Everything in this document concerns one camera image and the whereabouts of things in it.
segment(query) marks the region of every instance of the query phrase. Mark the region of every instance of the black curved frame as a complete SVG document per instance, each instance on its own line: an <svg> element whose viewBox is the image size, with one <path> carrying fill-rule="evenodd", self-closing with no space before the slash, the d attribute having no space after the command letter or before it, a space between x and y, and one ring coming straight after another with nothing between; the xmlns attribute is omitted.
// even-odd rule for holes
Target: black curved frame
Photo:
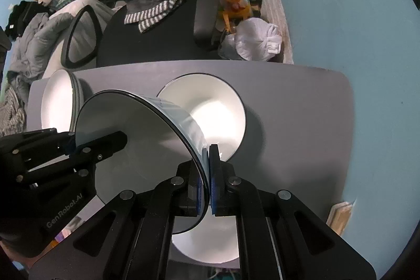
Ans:
<svg viewBox="0 0 420 280"><path fill-rule="evenodd" d="M85 14L85 12L87 12L90 18L92 19L93 28L95 30L95 35L96 35L96 44L92 52L90 52L88 55L86 55L82 59L76 62L73 62L69 58L70 44L73 39L74 31L76 30L76 27L80 19L82 18L82 16ZM68 32L66 34L66 37L64 38L64 43L62 45L62 50L61 50L61 65L68 69L76 69L76 68L84 66L86 63L92 61L96 57L98 53L98 49L99 49L99 43L101 42L101 40L102 40L102 29L101 29L101 25L99 24L98 17L96 16L96 13L93 10L93 8L90 5L86 5L84 8L80 9L76 17L74 17L73 21L71 22L70 27L68 28Z"/></svg>
<svg viewBox="0 0 420 280"><path fill-rule="evenodd" d="M130 92L127 92L127 91L122 91L122 90L118 90L118 89L106 89L104 91L99 91L99 92L93 94L89 99L87 99L85 101L82 108L80 109L79 115L83 111L83 107L85 107L86 104L90 100L92 100L95 97L101 96L102 94L124 95L124 96L127 96L127 97L139 102L143 106L150 109L158 117L160 117L171 128L171 130L173 130L175 132L175 134L178 136L178 138L185 145L186 149L188 150L188 152L191 155L192 160L194 161L195 166L197 167L198 173L199 173L200 178L201 178L201 183L202 183L203 190L204 190L203 191L204 192L204 203L201 205L201 207L203 208L203 212L202 212L201 217L197 220L197 222L194 223L194 225L192 225L189 229L174 233L174 235L185 233L185 232L191 230L192 228L197 227L197 225L203 220L203 218L204 218L204 216L205 216L205 214L208 210L208 207L210 205L210 180L207 179L206 172L202 168L200 160L196 156L195 151L194 151L193 147L191 146L190 142L185 138L183 133L175 126L175 124L166 115L164 115L157 107L152 105L150 102L144 100L140 96L137 96L136 94L133 94L133 93L130 93Z"/></svg>

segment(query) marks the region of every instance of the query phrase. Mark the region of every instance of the bowl rim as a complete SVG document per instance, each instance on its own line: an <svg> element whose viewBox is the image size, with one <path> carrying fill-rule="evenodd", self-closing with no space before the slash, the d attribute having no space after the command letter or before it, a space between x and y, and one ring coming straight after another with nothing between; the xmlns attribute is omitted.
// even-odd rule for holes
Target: bowl rim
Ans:
<svg viewBox="0 0 420 280"><path fill-rule="evenodd" d="M232 85L229 83L229 82L227 82L227 81L225 81L225 80L223 80L223 79L221 79L220 77L218 77L218 76L215 76L215 75L212 75L212 74L209 74L209 73L194 73L194 72L191 72L191 73L187 73L187 74L183 74L183 75L179 75L179 76L177 76L177 77L175 77L175 79L173 79L173 80L171 80L171 81L169 81L166 85L164 85L163 87L162 87L162 89L158 92L158 94L156 95L156 97L157 98L159 98L159 95L160 95L160 93L162 93L162 91L166 88L166 87L168 87L171 83L173 83L173 82L175 82L175 81L177 81L178 79L180 79L180 78L182 78L182 77L184 77L184 76L189 76L189 75L206 75L206 76L211 76L211 77L213 77L213 78L215 78L215 79L218 79L219 81L221 81L221 82L223 82L223 83L225 83L226 85L228 85L229 87L230 87L230 89L236 94L236 96L238 97L238 99L239 99L239 102L241 103L241 105L242 105L242 109L243 109L243 112L242 112L242 114L243 114L243 119L244 119L244 131L242 132L242 136L241 136L241 141L239 142L239 144L238 144L238 147L236 148L236 150L234 151L234 153L232 153L232 155L226 160L226 162L228 162L229 160L231 160L234 156L235 156L235 154L237 153L237 151L239 150L239 148L241 147L241 145L242 145L242 142L244 141L244 136L245 136L245 132L246 132L246 110L245 110L245 105L244 105L244 102L242 101L242 98L239 96L239 94L238 94L238 92L235 90L235 88L233 88L232 87Z"/></svg>
<svg viewBox="0 0 420 280"><path fill-rule="evenodd" d="M46 125L46 123L45 123L45 121L44 121L44 116L45 116L45 110L46 110L46 108L45 108L45 105L43 105L43 104L45 104L46 102L46 98L44 98L44 95L45 95L45 91L47 90L47 87L49 86L49 87L51 87L51 85L52 85L52 83L54 82L54 85L56 85L57 84L57 81L56 81L56 79L57 79L57 77L64 77L64 75L66 76L66 77L68 77L68 79L70 80L70 85L71 85L71 90L72 90L72 109L71 109L71 118L70 118L70 123L69 123L69 131L71 131L71 128L72 128L72 125L71 124L73 124L73 123L75 123L76 122L76 115L77 115L77 113L76 113L76 95L75 95L75 93L74 93L74 91L75 91L75 85L74 85L74 81L73 81L73 79L71 78L71 74L69 73L69 71L68 70L65 70L65 69L58 69L58 70L56 70L49 78L48 78L48 81L47 81L47 83L46 83L46 85L45 85L45 88L44 88L44 91L43 91L43 96L41 97L41 128L42 129L46 129L46 128L49 128L49 127L44 127L44 126L50 126L50 125Z"/></svg>
<svg viewBox="0 0 420 280"><path fill-rule="evenodd" d="M132 98L132 99L138 101L139 103L141 103L142 105L146 106L148 109L152 110L152 112L157 114L175 132L175 134L184 143L185 147L187 148L188 152L191 155L192 160L194 160L194 164L195 164L196 168L198 169L198 173L199 173L201 181L202 181L203 190L204 190L204 203L201 204L201 206L204 205L204 208L203 208L203 213L202 213L201 217L196 221L196 223L194 223L194 225L192 225L190 228L188 228L186 230L183 230L183 231L180 231L180 232L177 232L177 233L172 233L172 234L173 235L182 234L182 233L185 233L185 232L191 230L192 228L196 227L204 219L204 216L207 213L207 210L208 210L208 207L209 207L209 203L210 203L209 181L208 181L207 176L205 174L204 168L201 165L201 162L198 159L198 157L197 157L193 147L189 143L189 141L185 138L185 136L176 127L176 125L172 122L171 119L169 119L166 115L164 115L155 105L151 104L150 102L148 102L145 99L145 98L147 98L147 96L144 96L145 98L142 98L141 95L136 95L136 94L130 93L129 91L123 91L123 90L119 90L119 89L105 89L105 90L99 91L99 92L93 94L89 99L87 99L85 101L85 103L83 104L83 106L81 107L81 109L80 109L80 111L77 115L75 130L76 130L76 127L77 127L77 121L79 119L79 115L82 112L83 107L89 101L91 101L94 97L99 96L101 94L105 94L105 93L114 93L114 94L118 94L118 95L124 95L124 96Z"/></svg>

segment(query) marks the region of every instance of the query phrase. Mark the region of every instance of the gray table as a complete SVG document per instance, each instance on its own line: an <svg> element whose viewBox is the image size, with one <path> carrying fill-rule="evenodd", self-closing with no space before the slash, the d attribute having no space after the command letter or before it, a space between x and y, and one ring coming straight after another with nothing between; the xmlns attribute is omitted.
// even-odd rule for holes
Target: gray table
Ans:
<svg viewBox="0 0 420 280"><path fill-rule="evenodd" d="M321 219L340 202L352 142L353 98L346 77L331 70L246 61L163 61L75 72L85 97L122 89L156 96L171 80L207 73L229 83L246 110L245 136L229 161L259 189L289 189ZM27 130L41 128L47 80L32 84ZM177 250L171 257L193 262ZM238 260L224 267L238 267Z"/></svg>

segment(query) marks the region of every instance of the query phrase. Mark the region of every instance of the striped scarf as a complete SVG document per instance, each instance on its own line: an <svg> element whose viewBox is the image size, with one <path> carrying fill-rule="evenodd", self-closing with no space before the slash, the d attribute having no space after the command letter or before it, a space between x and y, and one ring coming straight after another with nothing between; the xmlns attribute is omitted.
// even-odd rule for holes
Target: striped scarf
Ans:
<svg viewBox="0 0 420 280"><path fill-rule="evenodd" d="M7 85L5 100L0 104L0 137L23 132L25 121L24 108L14 89Z"/></svg>
<svg viewBox="0 0 420 280"><path fill-rule="evenodd" d="M139 23L139 30L143 33L181 4L182 0L164 0L150 9L125 15L124 24Z"/></svg>

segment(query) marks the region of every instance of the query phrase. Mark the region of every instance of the screw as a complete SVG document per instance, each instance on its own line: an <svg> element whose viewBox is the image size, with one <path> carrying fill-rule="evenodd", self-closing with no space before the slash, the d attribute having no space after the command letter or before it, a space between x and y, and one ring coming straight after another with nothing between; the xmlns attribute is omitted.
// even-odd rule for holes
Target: screw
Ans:
<svg viewBox="0 0 420 280"><path fill-rule="evenodd" d="M133 191L131 190L124 190L120 192L120 198L123 200L130 199L133 197Z"/></svg>
<svg viewBox="0 0 420 280"><path fill-rule="evenodd" d="M230 177L228 179L229 183L231 183L232 185L239 185L242 182L242 179L240 179L239 177Z"/></svg>
<svg viewBox="0 0 420 280"><path fill-rule="evenodd" d="M86 169L81 169L81 170L79 171L79 176L80 176L80 177L86 177L88 174L89 174L89 171L88 171L88 170L86 170Z"/></svg>
<svg viewBox="0 0 420 280"><path fill-rule="evenodd" d="M279 191L279 197L281 199L287 200L287 199L290 199L291 198L291 194L287 190L280 190Z"/></svg>
<svg viewBox="0 0 420 280"><path fill-rule="evenodd" d="M172 177L171 183L173 185L181 185L183 183L183 178L179 176Z"/></svg>

